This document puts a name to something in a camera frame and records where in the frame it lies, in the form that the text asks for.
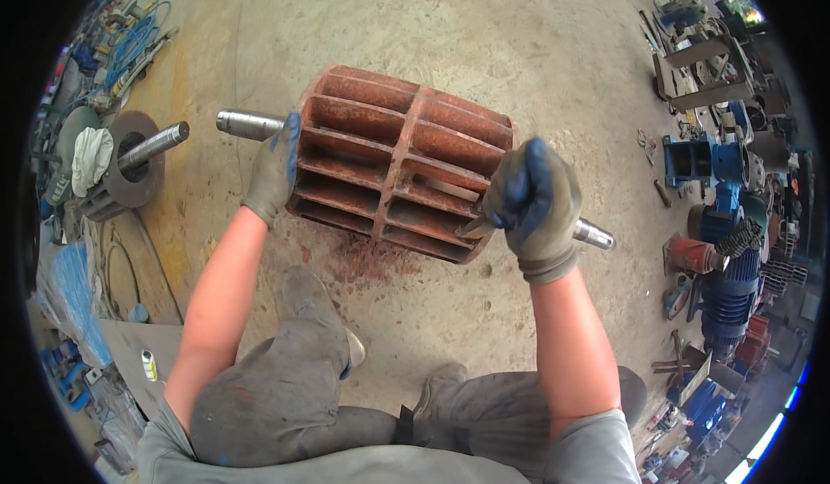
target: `concrete floor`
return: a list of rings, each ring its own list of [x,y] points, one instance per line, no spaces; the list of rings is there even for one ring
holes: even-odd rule
[[[258,146],[217,131],[218,110],[286,113],[335,63],[425,83],[512,116],[522,140],[539,134],[574,162],[583,216],[618,241],[607,252],[580,247],[581,267],[617,362],[650,390],[632,433],[639,450],[665,393],[665,375],[651,375],[650,363],[671,359],[675,327],[702,344],[700,322],[669,323],[661,311],[670,283],[661,245],[685,232],[699,197],[675,196],[673,208],[663,208],[651,186],[664,176],[662,159],[649,167],[637,145],[638,128],[657,138],[677,133],[651,89],[651,52],[639,27],[638,10],[652,0],[170,1],[165,28],[181,32],[125,107],[160,126],[191,126],[190,139],[167,156],[163,190],[141,211],[183,310],[238,208]],[[130,222],[116,220],[116,229],[153,320],[176,323]],[[281,273],[305,262],[368,343],[342,404],[396,414],[401,404],[414,406],[426,376],[451,360],[472,376],[534,369],[529,293],[503,235],[465,267],[407,252],[355,268],[357,253],[346,232],[283,214],[265,245],[240,356],[274,335],[284,313]]]

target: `gloved hand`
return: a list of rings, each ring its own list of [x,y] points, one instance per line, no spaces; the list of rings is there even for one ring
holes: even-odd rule
[[[541,138],[504,153],[484,210],[493,226],[504,229],[525,281],[555,281],[576,266],[572,238],[582,193],[574,170]]]
[[[265,140],[254,158],[251,183],[242,204],[262,218],[268,230],[294,190],[299,141],[300,114],[292,111],[282,131]]]

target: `shoe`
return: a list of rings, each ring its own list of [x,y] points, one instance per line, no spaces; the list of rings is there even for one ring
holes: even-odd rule
[[[314,271],[302,266],[292,266],[282,276],[282,300],[292,316],[299,316],[306,306],[314,306],[343,323],[331,302],[329,291]],[[345,379],[351,369],[366,360],[366,345],[348,325],[343,324],[348,339],[349,363],[341,375]]]
[[[421,398],[412,410],[412,417],[420,419],[421,416],[429,414],[432,401],[438,396],[441,387],[451,381],[459,385],[466,381],[466,367],[464,365],[457,363],[447,364],[430,374],[427,381],[423,384]]]

